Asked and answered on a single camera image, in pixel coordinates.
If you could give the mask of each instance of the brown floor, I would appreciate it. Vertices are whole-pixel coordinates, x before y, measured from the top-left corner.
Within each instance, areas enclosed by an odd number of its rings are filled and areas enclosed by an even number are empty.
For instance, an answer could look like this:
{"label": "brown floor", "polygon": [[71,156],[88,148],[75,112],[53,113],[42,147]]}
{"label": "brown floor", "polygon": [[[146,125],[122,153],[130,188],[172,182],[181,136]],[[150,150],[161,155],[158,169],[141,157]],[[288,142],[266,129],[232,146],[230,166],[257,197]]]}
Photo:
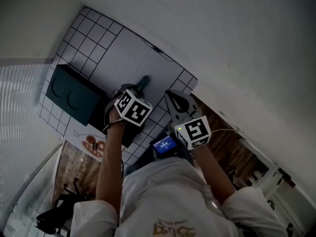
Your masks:
{"label": "brown floor", "polygon": [[[202,113],[207,116],[211,131],[222,128],[231,129],[215,112],[197,98],[195,99]],[[238,141],[239,138],[240,136],[234,131],[214,132],[208,147],[226,174],[233,170],[237,171],[234,175],[234,183],[241,188],[243,185],[238,180],[241,179],[245,182],[261,163],[250,150]],[[83,195],[94,195],[99,168],[100,162],[66,141],[57,170],[53,202],[60,194],[65,193],[64,184],[68,184],[70,191],[75,191],[74,178],[78,178],[78,187]]]}

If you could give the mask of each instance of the shirt sleeve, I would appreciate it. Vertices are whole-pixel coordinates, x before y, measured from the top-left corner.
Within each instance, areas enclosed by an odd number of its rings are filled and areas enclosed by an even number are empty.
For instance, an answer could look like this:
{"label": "shirt sleeve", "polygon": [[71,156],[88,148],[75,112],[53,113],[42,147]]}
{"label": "shirt sleeve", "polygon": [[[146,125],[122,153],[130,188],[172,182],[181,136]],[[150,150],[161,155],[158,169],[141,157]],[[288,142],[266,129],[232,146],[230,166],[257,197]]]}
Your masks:
{"label": "shirt sleeve", "polygon": [[287,237],[259,188],[240,189],[225,200],[222,209],[233,223],[251,228],[258,236]]}
{"label": "shirt sleeve", "polygon": [[78,202],[74,206],[71,237],[112,237],[118,216],[109,203],[102,200]]}

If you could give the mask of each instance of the digital screen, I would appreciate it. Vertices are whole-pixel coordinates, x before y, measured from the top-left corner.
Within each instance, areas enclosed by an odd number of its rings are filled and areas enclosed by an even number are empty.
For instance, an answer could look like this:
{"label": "digital screen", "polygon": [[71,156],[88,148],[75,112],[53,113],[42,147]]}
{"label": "digital screen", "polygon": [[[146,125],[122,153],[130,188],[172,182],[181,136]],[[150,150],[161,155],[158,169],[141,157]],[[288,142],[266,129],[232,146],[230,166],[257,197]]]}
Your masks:
{"label": "digital screen", "polygon": [[164,137],[163,139],[153,144],[154,149],[159,154],[163,154],[176,146],[177,144],[170,136]]}

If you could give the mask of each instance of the forearm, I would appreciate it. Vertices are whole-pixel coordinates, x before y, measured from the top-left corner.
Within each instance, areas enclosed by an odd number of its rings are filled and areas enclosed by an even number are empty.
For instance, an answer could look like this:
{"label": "forearm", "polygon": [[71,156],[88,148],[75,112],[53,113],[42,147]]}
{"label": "forearm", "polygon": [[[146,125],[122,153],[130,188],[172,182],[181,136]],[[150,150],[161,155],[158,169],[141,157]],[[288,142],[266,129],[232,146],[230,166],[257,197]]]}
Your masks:
{"label": "forearm", "polygon": [[194,153],[206,183],[211,186],[213,195],[218,202],[223,204],[235,192],[234,186],[207,146],[195,149]]}
{"label": "forearm", "polygon": [[121,142],[123,132],[123,123],[114,124],[108,130],[96,187],[96,199],[111,204],[118,215],[122,194]]}

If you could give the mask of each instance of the white t-shirt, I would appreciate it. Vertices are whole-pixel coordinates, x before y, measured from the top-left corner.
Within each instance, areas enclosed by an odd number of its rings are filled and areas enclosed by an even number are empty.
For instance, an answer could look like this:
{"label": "white t-shirt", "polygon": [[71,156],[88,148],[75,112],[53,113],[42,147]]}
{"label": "white t-shirt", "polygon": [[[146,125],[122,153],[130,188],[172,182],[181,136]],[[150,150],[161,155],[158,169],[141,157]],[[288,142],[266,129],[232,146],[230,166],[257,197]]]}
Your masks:
{"label": "white t-shirt", "polygon": [[260,189],[243,188],[220,208],[196,169],[173,157],[152,162],[124,179],[119,227],[117,213],[107,202],[76,203],[71,236],[242,236],[235,223],[259,236],[287,236]]}

